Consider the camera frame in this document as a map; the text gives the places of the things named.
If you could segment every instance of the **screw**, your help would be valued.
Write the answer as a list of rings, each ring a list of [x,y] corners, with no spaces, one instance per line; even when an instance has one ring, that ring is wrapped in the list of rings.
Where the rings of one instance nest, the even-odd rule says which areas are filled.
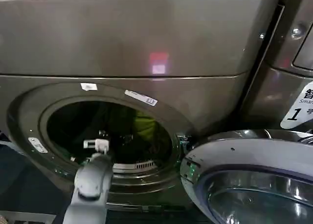
[[[263,40],[263,39],[264,39],[264,37],[265,37],[265,33],[264,33],[264,32],[262,32],[262,33],[260,34],[259,38]]]
[[[294,27],[291,31],[291,37],[294,39],[294,40],[297,40],[299,38],[302,37],[303,35],[303,31],[304,31],[304,28],[303,26],[301,25],[298,25],[296,27]]]

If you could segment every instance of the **front-loading washer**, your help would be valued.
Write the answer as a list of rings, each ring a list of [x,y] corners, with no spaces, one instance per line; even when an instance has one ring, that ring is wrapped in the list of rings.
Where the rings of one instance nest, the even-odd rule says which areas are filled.
[[[83,141],[108,135],[110,207],[182,209],[190,138],[226,127],[276,5],[0,0],[1,130],[67,191]]]

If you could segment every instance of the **adjacent washing machine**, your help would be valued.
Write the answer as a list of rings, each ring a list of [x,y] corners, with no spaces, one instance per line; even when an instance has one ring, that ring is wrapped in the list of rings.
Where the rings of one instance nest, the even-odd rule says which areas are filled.
[[[312,0],[282,0],[283,12],[241,108],[243,128],[312,129]]]

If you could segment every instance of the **floor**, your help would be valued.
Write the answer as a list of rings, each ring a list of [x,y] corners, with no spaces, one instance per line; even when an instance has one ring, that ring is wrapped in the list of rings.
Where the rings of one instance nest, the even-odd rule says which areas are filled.
[[[0,210],[56,215],[61,224],[70,197],[65,196],[26,157],[0,145]],[[108,224],[210,224],[196,208],[188,212],[109,211]]]

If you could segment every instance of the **barcode sticker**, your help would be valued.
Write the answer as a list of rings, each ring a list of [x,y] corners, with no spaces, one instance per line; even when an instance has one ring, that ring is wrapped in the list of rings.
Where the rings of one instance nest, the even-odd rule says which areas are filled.
[[[157,100],[153,99],[153,98],[150,98],[146,95],[142,95],[142,94],[139,94],[139,93],[136,93],[134,91],[130,91],[130,90],[125,90],[125,94],[129,97],[132,97],[134,99],[137,99],[141,102],[144,102],[146,104],[149,104],[150,106],[155,106],[157,104]]]

